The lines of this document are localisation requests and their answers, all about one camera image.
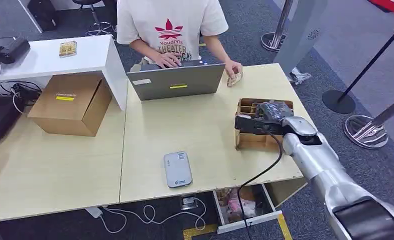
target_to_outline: wooden desk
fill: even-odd
[[[0,221],[118,203],[125,115],[113,100],[96,137],[21,116],[0,143]]]
[[[235,150],[239,98],[291,100],[311,121],[278,64],[247,66],[217,93],[141,102],[130,86],[126,112],[113,100],[96,137],[48,134],[22,116],[0,142],[0,221],[90,206],[237,187],[276,151]],[[169,188],[163,156],[186,151],[193,183]],[[253,184],[269,183],[275,205],[304,184],[289,156]]]
[[[235,149],[234,117],[240,98],[293,101],[295,115],[312,123],[278,64],[244,67],[241,82],[228,88],[222,78],[215,94],[141,102],[133,88],[129,89],[121,203],[237,187],[271,165],[277,151]],[[193,182],[169,188],[163,156],[177,151],[187,152]],[[283,156],[253,184],[277,182],[288,189],[297,180],[298,189],[304,184],[302,177],[292,158]],[[284,193],[280,189],[278,194],[283,196],[273,196],[276,205],[297,190]]]

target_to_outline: person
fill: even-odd
[[[228,30],[219,0],[118,0],[117,42],[145,57],[142,64],[161,68],[199,59],[200,34],[230,78],[243,66],[230,59],[218,35]]]

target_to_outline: chair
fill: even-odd
[[[91,6],[91,13],[92,13],[92,17],[94,18],[94,24],[87,29],[86,34],[88,34],[89,36],[112,34],[113,26],[109,22],[105,22],[105,21],[100,22],[99,19],[97,18],[97,13],[93,6],[93,4],[96,4],[101,0],[72,0],[72,1],[80,5],[79,10],[82,10],[84,5]]]

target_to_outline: cardboard box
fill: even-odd
[[[101,75],[56,75],[28,117],[49,134],[95,136],[111,99]]]
[[[291,110],[293,110],[293,102],[287,100],[275,99],[259,99],[259,98],[241,98],[238,102],[237,111],[235,115],[244,114],[252,118],[255,117],[257,105],[269,101],[284,102]],[[282,143],[283,136],[275,135],[275,137]],[[243,133],[235,129],[235,149],[251,148],[251,149],[278,149],[278,144],[270,135],[256,135],[253,133]]]

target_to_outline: hand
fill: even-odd
[[[181,66],[181,61],[177,58],[180,56],[181,53],[175,52],[159,53],[153,61],[162,69],[165,69],[166,66],[168,68],[177,68],[178,66]]]
[[[243,66],[239,62],[229,59],[225,62],[225,70],[228,76],[231,79],[234,79],[236,77],[236,74],[243,71]]]

